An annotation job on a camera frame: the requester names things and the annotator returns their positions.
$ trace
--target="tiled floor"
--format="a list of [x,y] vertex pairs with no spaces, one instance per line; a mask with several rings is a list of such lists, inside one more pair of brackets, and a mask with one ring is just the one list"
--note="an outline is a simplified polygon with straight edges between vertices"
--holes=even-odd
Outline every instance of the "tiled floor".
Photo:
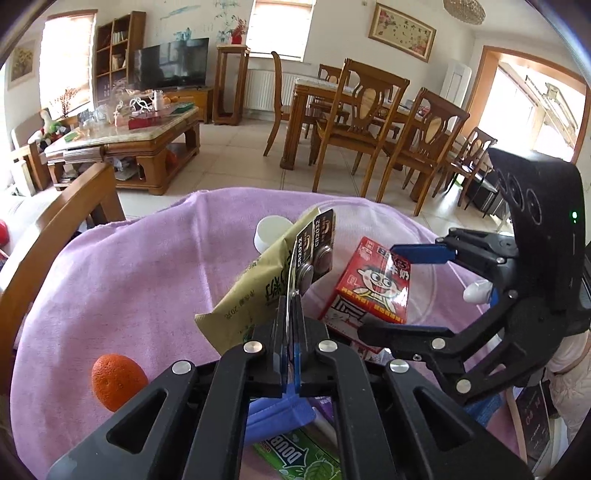
[[[201,125],[201,150],[177,175],[168,191],[162,196],[147,192],[119,190],[119,198],[127,217],[139,217],[166,208],[188,193],[197,190],[213,190],[223,187],[258,187],[263,189],[296,190],[310,192],[314,178],[314,167],[308,166],[310,152],[309,140],[303,135],[298,148],[295,169],[283,170],[279,167],[287,123],[281,129],[271,148],[269,156],[263,157],[271,123],[258,120],[245,120],[239,127],[224,125]],[[329,146],[320,178],[319,192],[333,195],[358,196],[365,172],[363,161],[355,176],[350,171],[356,153]],[[374,177],[367,197],[375,198],[384,172],[386,157],[378,159]],[[409,198],[412,186],[402,190],[404,174],[393,171],[383,202],[411,216],[414,203]],[[498,220],[491,217],[482,219],[475,208],[468,210],[456,206],[460,189],[454,186],[449,194],[428,195],[423,209],[415,220],[438,235],[445,235],[450,227],[463,226],[477,230],[495,231]]]

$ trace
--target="red item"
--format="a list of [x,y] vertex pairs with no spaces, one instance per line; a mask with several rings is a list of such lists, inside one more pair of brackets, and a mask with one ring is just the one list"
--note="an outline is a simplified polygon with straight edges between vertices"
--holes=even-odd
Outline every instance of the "red item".
[[153,114],[142,114],[138,116],[130,116],[127,126],[130,130],[137,128],[146,128],[160,123],[160,117]]
[[178,165],[178,157],[175,152],[166,151],[166,165],[170,167],[176,167]]
[[10,241],[8,236],[8,225],[0,220],[0,248],[6,245]]
[[320,317],[328,327],[379,353],[381,348],[359,340],[357,329],[370,316],[406,323],[409,284],[410,263],[364,236]]

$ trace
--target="framed painting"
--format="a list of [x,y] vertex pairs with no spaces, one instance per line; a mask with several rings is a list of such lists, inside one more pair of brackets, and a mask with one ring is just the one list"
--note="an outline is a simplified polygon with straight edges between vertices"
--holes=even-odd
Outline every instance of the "framed painting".
[[429,61],[433,41],[433,27],[386,5],[376,4],[369,38]]
[[37,40],[28,40],[14,48],[8,64],[8,88],[26,82],[35,76],[33,62]]

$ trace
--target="green box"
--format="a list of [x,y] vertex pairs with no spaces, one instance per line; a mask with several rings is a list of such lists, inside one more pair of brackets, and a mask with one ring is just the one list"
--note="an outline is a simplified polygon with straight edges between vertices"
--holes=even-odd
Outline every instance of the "green box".
[[254,448],[285,480],[341,480],[339,461],[302,430],[263,440]]

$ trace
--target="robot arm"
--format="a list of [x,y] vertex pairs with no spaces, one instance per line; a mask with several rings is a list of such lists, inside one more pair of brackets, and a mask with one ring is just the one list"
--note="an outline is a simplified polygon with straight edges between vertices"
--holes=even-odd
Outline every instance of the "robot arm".
[[[347,480],[532,478],[461,405],[525,381],[565,336],[589,328],[579,302],[582,185],[576,168],[556,159],[490,156],[514,240],[458,229],[435,245],[393,247],[411,262],[453,261],[494,283],[498,303],[464,331],[364,325],[360,338],[395,356],[370,364],[304,317],[299,294],[288,292],[251,341],[211,364],[173,364],[58,460],[48,479],[236,479],[250,400],[280,397],[288,376],[301,397],[331,397]],[[560,185],[561,202],[548,185]],[[501,330],[502,342],[466,371],[464,362]],[[441,390],[407,362],[419,356]]]

